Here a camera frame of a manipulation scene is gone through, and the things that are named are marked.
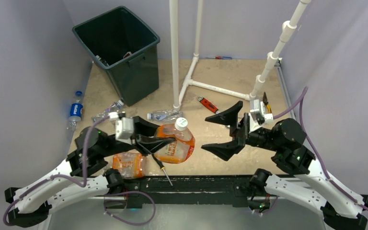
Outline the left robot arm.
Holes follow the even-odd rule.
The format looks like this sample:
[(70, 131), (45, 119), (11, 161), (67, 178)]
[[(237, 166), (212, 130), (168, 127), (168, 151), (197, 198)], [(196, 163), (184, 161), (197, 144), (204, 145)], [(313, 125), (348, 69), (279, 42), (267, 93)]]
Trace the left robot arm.
[(75, 139), (76, 149), (52, 171), (23, 188), (5, 190), (6, 226), (38, 225), (54, 212), (94, 196), (125, 196), (129, 191), (117, 169), (98, 174), (107, 165), (106, 157), (130, 150), (148, 156), (174, 142), (155, 137), (157, 125), (139, 116), (112, 112), (103, 119), (115, 122), (113, 135), (99, 130), (97, 123), (84, 128)]

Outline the red gold label bottle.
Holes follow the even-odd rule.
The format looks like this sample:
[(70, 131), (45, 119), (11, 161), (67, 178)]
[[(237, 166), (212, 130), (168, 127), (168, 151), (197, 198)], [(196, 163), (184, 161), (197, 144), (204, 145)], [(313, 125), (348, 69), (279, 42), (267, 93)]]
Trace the red gold label bottle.
[(132, 55), (132, 52), (128, 51), (123, 55), (123, 58), (127, 58)]

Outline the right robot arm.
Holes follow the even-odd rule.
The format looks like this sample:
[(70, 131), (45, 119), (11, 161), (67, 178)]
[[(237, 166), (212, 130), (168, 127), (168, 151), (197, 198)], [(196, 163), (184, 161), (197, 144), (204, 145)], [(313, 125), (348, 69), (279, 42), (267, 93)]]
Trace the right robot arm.
[(262, 101), (253, 101), (250, 112), (239, 119), (242, 107), (240, 101), (206, 118), (207, 122), (228, 126), (232, 140), (205, 144), (202, 149), (224, 161), (247, 145), (270, 150), (274, 152), (271, 159), (280, 170), (307, 184), (302, 187), (267, 170), (257, 169), (244, 190), (253, 197), (275, 195), (306, 207), (322, 216), (324, 223), (335, 230), (366, 228), (368, 219), (362, 213), (368, 209), (368, 195), (357, 194), (332, 177), (319, 157), (304, 145), (306, 132), (295, 119), (283, 119), (267, 129), (265, 124), (273, 122), (274, 117)]

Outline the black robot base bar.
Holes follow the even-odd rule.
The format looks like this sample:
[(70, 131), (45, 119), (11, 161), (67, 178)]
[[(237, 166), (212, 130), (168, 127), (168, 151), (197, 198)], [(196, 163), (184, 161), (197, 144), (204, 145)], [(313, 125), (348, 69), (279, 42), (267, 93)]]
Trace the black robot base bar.
[(122, 197), (106, 197), (107, 209), (136, 209), (144, 204), (231, 205), (266, 211), (276, 197), (252, 184), (252, 175), (176, 175), (173, 187), (165, 176), (145, 176), (125, 180)]

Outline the clear bottle white cap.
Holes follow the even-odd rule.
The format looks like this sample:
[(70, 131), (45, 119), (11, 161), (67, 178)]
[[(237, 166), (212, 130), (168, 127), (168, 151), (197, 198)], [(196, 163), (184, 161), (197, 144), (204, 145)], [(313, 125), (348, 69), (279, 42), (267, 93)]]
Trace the clear bottle white cap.
[(99, 55), (95, 56), (104, 66), (108, 67), (109, 64), (106, 62), (106, 60), (104, 60), (103, 58), (101, 58)]

